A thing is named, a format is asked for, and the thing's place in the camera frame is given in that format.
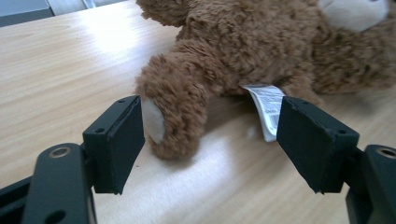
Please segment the teddy bear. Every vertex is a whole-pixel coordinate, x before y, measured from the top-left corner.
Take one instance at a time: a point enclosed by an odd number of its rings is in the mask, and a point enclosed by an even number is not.
[[[137,0],[143,17],[181,27],[175,45],[136,78],[148,141],[161,159],[199,147],[212,97],[279,87],[318,94],[396,83],[396,4],[390,0]]]

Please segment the wooden table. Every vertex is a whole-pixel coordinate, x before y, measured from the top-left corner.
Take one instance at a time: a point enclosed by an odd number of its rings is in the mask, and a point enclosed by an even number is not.
[[[80,144],[173,45],[178,29],[140,13],[124,2],[0,29],[0,188],[31,175],[46,148]],[[395,147],[395,96],[323,96],[324,109],[361,134],[361,149]],[[99,223],[347,223],[348,187],[315,194],[260,129],[249,97],[214,99],[198,154],[160,161],[145,145],[122,196],[95,195]]]

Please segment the white tag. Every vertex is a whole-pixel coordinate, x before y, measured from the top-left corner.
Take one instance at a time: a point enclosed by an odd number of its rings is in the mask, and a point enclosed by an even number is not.
[[[253,97],[262,122],[264,140],[266,142],[275,141],[280,107],[285,94],[275,86],[243,85],[241,87],[250,91]]]

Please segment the teddy bear leg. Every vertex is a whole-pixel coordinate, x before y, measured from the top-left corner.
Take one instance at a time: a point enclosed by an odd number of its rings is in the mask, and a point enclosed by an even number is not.
[[[304,99],[314,105],[323,105],[324,102],[312,90],[310,77],[288,77],[282,79],[276,85],[288,96]]]
[[[161,159],[187,159],[204,133],[209,94],[183,55],[153,57],[142,70],[136,93],[153,152]]]

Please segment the black plastic part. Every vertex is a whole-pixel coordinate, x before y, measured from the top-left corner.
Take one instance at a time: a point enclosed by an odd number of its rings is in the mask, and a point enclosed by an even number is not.
[[[361,167],[374,208],[367,223],[396,223],[396,150],[368,146]]]
[[[350,224],[367,223],[373,212],[370,198],[356,194],[353,189],[349,189],[346,195],[346,208]]]
[[[0,223],[21,223],[31,177],[0,189]]]
[[[38,156],[22,223],[96,223],[79,145],[61,144]]]
[[[277,141],[314,192],[340,192],[340,170],[359,134],[307,101],[282,100]]]
[[[93,185],[96,193],[122,193],[142,146],[140,97],[118,100],[84,133],[84,147],[96,164]]]

